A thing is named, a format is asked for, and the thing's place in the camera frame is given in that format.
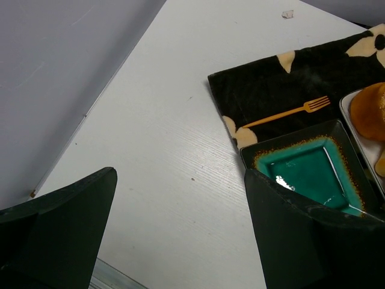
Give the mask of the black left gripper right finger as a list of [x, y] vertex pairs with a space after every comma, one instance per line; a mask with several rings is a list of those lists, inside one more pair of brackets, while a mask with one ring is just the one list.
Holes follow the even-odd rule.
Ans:
[[319, 204], [257, 170], [244, 176], [268, 288], [383, 288], [384, 217]]

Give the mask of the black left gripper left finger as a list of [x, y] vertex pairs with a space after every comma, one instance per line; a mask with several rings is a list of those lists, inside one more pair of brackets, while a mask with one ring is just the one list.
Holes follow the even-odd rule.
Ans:
[[105, 167], [1, 210], [1, 288], [88, 288], [116, 186]]

